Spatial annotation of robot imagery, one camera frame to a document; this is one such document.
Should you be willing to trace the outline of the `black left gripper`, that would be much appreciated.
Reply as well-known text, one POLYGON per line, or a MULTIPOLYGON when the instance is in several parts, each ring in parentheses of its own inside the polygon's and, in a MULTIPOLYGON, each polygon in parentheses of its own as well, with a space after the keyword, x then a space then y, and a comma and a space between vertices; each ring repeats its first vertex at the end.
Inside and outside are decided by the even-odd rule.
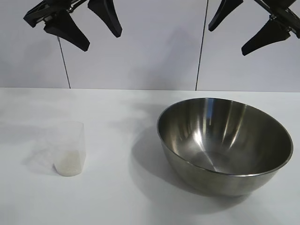
MULTIPOLYGON (((24 16, 31 27, 41 21, 45 22, 44 31, 58 36, 83 51, 87 51, 90 42, 73 21, 70 13, 87 0, 43 0, 24 16)), ((112 34, 119 38, 122 26, 115 11, 113 0, 90 0, 88 9, 94 12, 108 27, 112 34)))

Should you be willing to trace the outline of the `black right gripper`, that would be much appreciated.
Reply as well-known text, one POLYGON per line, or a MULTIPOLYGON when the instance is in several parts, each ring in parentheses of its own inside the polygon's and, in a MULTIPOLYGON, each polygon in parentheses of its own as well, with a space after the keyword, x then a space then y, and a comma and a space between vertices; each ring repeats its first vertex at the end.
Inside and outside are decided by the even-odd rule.
MULTIPOLYGON (((289 8, 295 0, 256 0, 264 8, 270 19, 265 25, 241 48, 242 55, 246 56, 264 46, 287 40, 293 32, 300 38, 300 18, 289 8)), ((221 0, 221 3, 209 23, 209 31, 215 30, 218 25, 237 7, 236 0, 221 0)))

